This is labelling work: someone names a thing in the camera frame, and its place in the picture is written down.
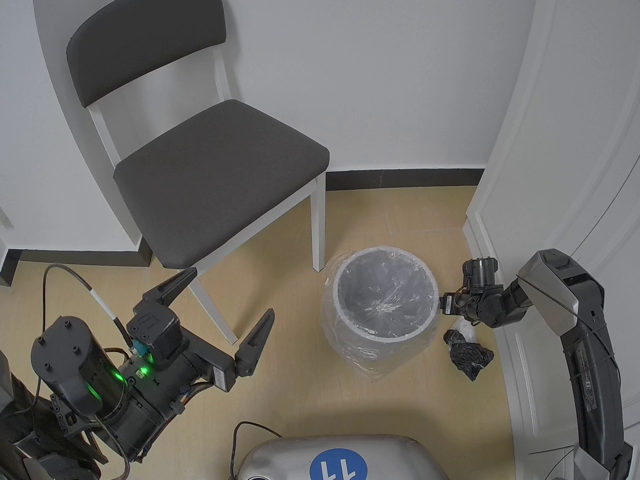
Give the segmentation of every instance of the white door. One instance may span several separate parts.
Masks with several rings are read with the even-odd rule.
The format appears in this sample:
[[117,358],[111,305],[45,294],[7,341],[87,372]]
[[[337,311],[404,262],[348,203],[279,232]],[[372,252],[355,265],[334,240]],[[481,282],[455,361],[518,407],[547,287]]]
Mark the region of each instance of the white door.
[[[627,222],[616,216],[619,207],[632,219],[630,201],[640,193],[630,184],[640,156],[639,99],[640,0],[537,0],[518,82],[465,226],[472,252],[498,258],[505,283],[542,248],[572,254],[587,270],[598,266],[593,274],[605,286],[616,356],[625,365],[624,377],[636,380],[640,372],[632,364],[638,350],[625,349],[622,336],[628,338],[631,328],[640,332],[640,319],[625,327],[623,315],[631,316],[635,308],[617,310],[614,294],[634,300],[619,271],[633,261],[640,266],[640,252],[619,254],[631,251],[640,236],[629,224],[624,240],[616,235],[610,244],[615,232],[604,225]],[[516,476],[542,480],[551,455],[577,440],[560,341],[535,308],[496,338]],[[628,361],[620,357],[628,354]],[[637,395],[636,381],[623,380],[626,419],[633,420],[640,409]],[[535,453],[547,450],[556,451]]]

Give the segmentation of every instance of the chair backrest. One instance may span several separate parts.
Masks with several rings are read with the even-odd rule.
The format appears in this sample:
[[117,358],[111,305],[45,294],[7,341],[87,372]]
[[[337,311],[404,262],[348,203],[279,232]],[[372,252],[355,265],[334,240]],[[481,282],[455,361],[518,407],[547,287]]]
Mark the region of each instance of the chair backrest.
[[67,46],[80,103],[227,39],[222,0],[116,0],[85,21]]

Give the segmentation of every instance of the white cable sleeve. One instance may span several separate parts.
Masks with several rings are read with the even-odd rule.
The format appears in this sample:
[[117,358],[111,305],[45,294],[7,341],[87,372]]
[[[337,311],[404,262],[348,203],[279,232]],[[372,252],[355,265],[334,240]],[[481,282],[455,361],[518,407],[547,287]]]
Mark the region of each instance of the white cable sleeve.
[[93,288],[91,289],[90,293],[93,296],[93,298],[98,302],[98,304],[102,306],[102,309],[104,309],[107,312],[107,315],[109,315],[109,318],[111,320],[116,320],[116,315],[113,314],[113,312],[109,309],[109,306],[105,304],[104,300],[100,298],[100,295],[98,295],[98,293],[96,293],[96,291]]

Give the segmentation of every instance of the gray seat cushion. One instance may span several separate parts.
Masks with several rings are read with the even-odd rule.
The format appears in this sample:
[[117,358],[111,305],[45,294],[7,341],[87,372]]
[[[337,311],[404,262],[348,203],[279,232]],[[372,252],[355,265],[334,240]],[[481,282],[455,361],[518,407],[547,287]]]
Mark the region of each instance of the gray seat cushion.
[[329,151],[236,100],[187,119],[113,178],[166,268],[187,268],[324,172]]

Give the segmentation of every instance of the white chair leg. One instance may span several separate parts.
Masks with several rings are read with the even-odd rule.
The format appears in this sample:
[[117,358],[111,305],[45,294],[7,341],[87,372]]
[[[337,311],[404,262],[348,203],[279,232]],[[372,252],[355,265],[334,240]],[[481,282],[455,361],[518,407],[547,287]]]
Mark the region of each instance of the white chair leg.
[[313,247],[314,268],[320,272],[324,268],[324,203],[326,172],[316,178],[316,191],[311,193],[311,245]]
[[209,294],[204,290],[204,287],[200,283],[200,278],[196,277],[189,284],[189,288],[191,292],[195,295],[196,299],[200,305],[204,308],[204,311],[208,313],[208,315],[213,320],[213,323],[220,329],[220,332],[224,334],[227,341],[233,345],[236,341],[238,341],[237,336],[231,330],[231,327],[227,324],[225,319],[220,315],[220,311],[216,308],[216,305],[213,304],[213,300],[209,297]]

